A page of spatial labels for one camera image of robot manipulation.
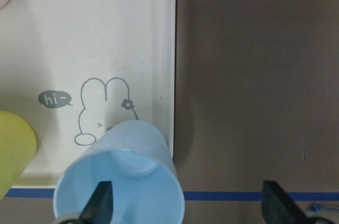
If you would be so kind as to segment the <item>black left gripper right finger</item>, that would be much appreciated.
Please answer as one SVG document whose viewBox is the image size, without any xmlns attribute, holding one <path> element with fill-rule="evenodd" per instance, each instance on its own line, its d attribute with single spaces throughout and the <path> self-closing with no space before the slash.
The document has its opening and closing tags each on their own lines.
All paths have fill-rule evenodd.
<svg viewBox="0 0 339 224">
<path fill-rule="evenodd" d="M 264 181 L 262 216 L 265 223 L 315 223 L 307 217 L 275 181 Z"/>
</svg>

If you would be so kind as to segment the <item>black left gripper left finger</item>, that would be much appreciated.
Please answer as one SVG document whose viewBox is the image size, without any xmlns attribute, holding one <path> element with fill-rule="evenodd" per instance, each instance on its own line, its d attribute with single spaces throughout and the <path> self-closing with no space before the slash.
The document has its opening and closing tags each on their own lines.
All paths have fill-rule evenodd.
<svg viewBox="0 0 339 224">
<path fill-rule="evenodd" d="M 101 181 L 79 216 L 81 223 L 111 223 L 113 217 L 113 189 L 111 181 Z"/>
</svg>

